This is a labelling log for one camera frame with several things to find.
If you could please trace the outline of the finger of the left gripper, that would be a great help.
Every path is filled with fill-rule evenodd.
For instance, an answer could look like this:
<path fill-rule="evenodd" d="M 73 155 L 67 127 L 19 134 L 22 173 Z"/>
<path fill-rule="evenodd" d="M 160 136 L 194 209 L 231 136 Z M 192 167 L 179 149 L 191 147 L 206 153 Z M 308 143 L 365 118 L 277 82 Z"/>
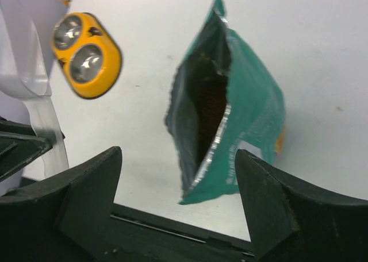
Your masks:
<path fill-rule="evenodd" d="M 31 162 L 44 156 L 45 173 L 56 173 L 54 143 L 38 136 L 31 126 L 13 121 L 1 121 L 1 181 L 13 176 Z"/>

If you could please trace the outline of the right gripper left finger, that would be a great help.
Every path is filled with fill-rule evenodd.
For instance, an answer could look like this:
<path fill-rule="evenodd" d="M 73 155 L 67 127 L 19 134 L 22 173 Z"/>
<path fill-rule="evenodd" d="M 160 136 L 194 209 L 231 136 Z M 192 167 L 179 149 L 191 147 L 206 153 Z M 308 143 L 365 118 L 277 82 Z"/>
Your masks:
<path fill-rule="evenodd" d="M 111 147 L 1 197 L 1 261 L 103 261 L 122 167 Z"/>

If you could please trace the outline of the clear plastic scoop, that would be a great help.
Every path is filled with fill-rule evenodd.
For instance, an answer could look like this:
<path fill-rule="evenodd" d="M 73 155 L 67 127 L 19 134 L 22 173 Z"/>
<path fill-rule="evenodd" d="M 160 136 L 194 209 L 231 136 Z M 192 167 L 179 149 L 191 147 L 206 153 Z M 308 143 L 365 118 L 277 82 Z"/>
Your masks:
<path fill-rule="evenodd" d="M 67 170 L 37 29 L 19 0 L 1 0 L 1 91 L 23 102 L 36 136 L 51 143 L 51 150 L 42 155 L 45 177 Z"/>

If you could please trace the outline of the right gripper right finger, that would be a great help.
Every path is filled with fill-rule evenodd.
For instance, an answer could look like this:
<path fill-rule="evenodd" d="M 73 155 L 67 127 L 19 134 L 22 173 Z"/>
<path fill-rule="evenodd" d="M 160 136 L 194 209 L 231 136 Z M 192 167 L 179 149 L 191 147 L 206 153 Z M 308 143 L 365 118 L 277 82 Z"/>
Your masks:
<path fill-rule="evenodd" d="M 235 171 L 257 261 L 366 261 L 367 201 L 315 186 L 245 150 Z"/>

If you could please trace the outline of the green pet food bag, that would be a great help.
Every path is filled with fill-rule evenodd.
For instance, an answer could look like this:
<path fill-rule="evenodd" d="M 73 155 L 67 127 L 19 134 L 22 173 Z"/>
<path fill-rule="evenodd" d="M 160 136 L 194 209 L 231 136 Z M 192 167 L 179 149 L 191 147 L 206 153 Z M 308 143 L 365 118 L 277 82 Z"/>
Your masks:
<path fill-rule="evenodd" d="M 174 76 L 165 117 L 181 170 L 180 203 L 237 193 L 240 149 L 275 163 L 285 118 L 278 83 L 228 26 L 224 1 L 213 0 Z"/>

